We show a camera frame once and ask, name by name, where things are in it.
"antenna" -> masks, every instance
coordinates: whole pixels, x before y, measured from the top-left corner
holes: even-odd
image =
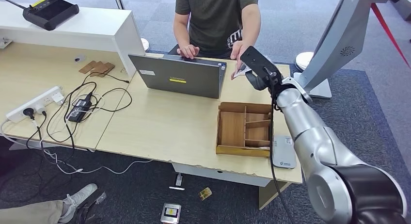
[[[16,5],[17,7],[21,8],[21,9],[26,9],[26,7],[23,7],[22,5],[17,4],[17,3],[15,3],[15,2],[11,1],[11,0],[6,0],[6,1],[9,2],[9,3],[11,3],[11,4]]]

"person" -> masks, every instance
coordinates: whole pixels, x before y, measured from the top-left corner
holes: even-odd
[[[237,59],[260,33],[258,0],[175,0],[173,23],[177,45],[169,54]]]
[[[1,224],[57,224],[73,219],[76,208],[97,190],[89,184],[76,194],[57,201],[46,201],[17,208],[0,209]]]

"light wood desk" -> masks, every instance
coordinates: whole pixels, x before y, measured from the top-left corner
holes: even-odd
[[[220,102],[270,104],[271,98],[267,90],[253,89],[244,76],[231,81],[236,62],[223,61],[227,71],[219,100],[149,89],[136,74],[128,88],[135,101],[114,114],[97,150],[170,162],[176,171],[187,174],[260,185],[259,207],[265,207],[277,195],[269,160],[216,155],[215,147]],[[279,69],[289,75],[287,65],[279,65]],[[280,112],[274,113],[274,134],[289,135]],[[275,168],[275,174],[282,190],[290,183],[302,182],[298,159],[295,169]]]
[[[76,63],[74,58],[78,55],[84,55],[86,60]],[[5,115],[11,110],[16,109],[54,86],[61,86],[64,96],[74,90],[86,77],[86,75],[78,72],[78,70],[92,60],[104,63],[110,62],[116,65],[115,69],[110,72],[110,75],[123,80],[129,79],[119,55],[115,52],[20,43],[12,43],[5,49],[0,49],[0,97],[2,99],[0,115],[3,117],[1,121],[6,118]],[[101,95],[116,87],[128,87],[127,83],[107,76],[104,78],[88,78],[87,81],[95,81],[97,83],[96,92]],[[87,86],[81,94],[90,92],[92,87],[92,85]],[[104,108],[116,109],[124,93],[124,91],[119,90],[107,94],[105,96]],[[56,103],[46,106],[48,119],[55,113],[57,108],[58,105]],[[61,111],[60,115],[56,115],[55,121],[50,126],[56,126],[56,130],[61,129],[64,126],[64,113],[65,111]],[[78,125],[74,135],[75,145],[94,149],[112,115],[112,112],[97,111],[89,120]],[[38,124],[43,121],[42,115],[36,114],[35,117]],[[73,123],[70,123],[70,126],[71,129],[74,128]],[[4,132],[10,136],[27,139],[35,132],[35,128],[29,118],[26,118],[17,124],[7,123],[4,126]],[[47,136],[45,126],[42,128],[42,135],[46,142],[56,143]],[[64,129],[62,133],[56,133],[53,137],[63,140],[68,137],[67,130]],[[70,141],[56,144],[71,146]]]

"dark green t-shirt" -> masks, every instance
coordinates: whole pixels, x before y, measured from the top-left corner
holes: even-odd
[[[176,0],[175,12],[190,16],[190,43],[202,52],[230,51],[241,40],[241,10],[258,0]]]

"white power strip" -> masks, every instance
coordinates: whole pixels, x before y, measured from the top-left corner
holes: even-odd
[[[44,92],[38,97],[30,100],[29,102],[23,104],[22,106],[14,109],[13,111],[6,114],[7,119],[14,123],[22,121],[27,116],[23,114],[23,111],[27,108],[32,108],[35,112],[41,113],[44,111],[44,107],[52,102],[56,102],[62,105],[64,101],[63,91],[61,87],[55,86],[50,90]]]

